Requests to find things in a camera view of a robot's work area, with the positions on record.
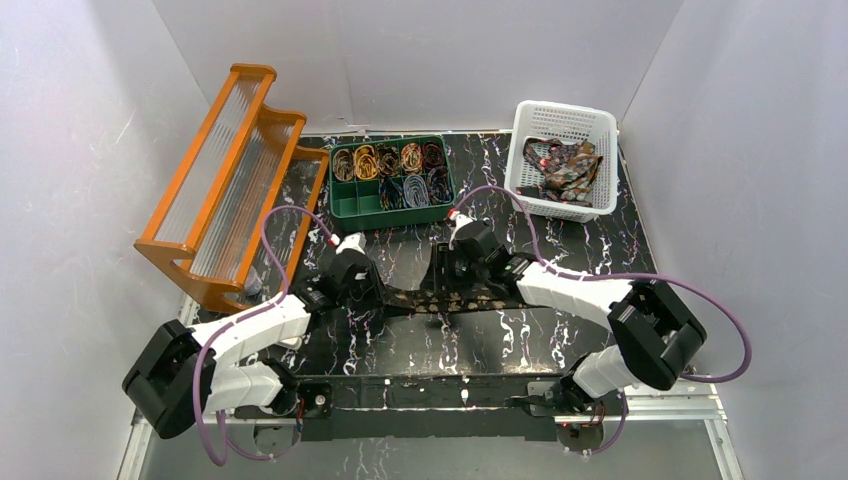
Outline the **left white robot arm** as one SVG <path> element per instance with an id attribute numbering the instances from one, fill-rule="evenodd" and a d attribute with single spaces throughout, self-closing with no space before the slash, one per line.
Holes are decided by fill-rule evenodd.
<path id="1" fill-rule="evenodd" d="M 337 306 L 335 287 L 300 285 L 243 312 L 187 327 L 162 324 L 121 387 L 162 439 L 174 438 L 204 415 L 260 407 L 288 416 L 307 406 L 300 380 L 275 359 L 242 365 L 272 345 L 297 350 L 310 321 Z"/>

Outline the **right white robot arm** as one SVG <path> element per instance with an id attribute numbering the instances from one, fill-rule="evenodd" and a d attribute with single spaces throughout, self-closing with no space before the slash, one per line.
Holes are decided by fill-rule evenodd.
<path id="1" fill-rule="evenodd" d="M 546 388 L 532 387 L 508 405 L 530 414 L 583 413 L 603 396 L 646 385 L 670 390 L 707 339 L 691 310 L 664 281 L 589 281 L 576 273 L 558 276 L 526 253 L 512 253 L 490 225 L 456 210 L 448 242 L 437 250 L 450 289 L 458 299 L 437 294 L 462 311 L 546 307 L 590 320 L 613 336 L 613 345 L 581 356 Z"/>

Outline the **white plastic basket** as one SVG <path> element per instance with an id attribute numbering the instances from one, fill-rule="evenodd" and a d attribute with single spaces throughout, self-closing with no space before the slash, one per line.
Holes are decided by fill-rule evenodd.
<path id="1" fill-rule="evenodd" d="M 524 142 L 529 137 L 558 138 L 565 144 L 588 140 L 604 157 L 594 183 L 592 207 L 581 207 L 527 196 L 535 193 L 543 176 L 523 159 Z M 526 100 L 517 106 L 504 188 L 514 193 L 528 213 L 586 223 L 616 208 L 618 194 L 618 148 L 615 118 L 592 108 L 546 101 Z"/>

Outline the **dark floral tie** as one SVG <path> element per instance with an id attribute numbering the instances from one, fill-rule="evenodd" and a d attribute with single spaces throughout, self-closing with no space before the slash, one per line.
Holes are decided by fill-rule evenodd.
<path id="1" fill-rule="evenodd" d="M 461 314 L 530 308 L 517 296 L 498 295 L 482 286 L 442 291 L 402 290 L 389 286 L 381 294 L 381 300 L 386 310 L 392 309 L 399 314 Z"/>

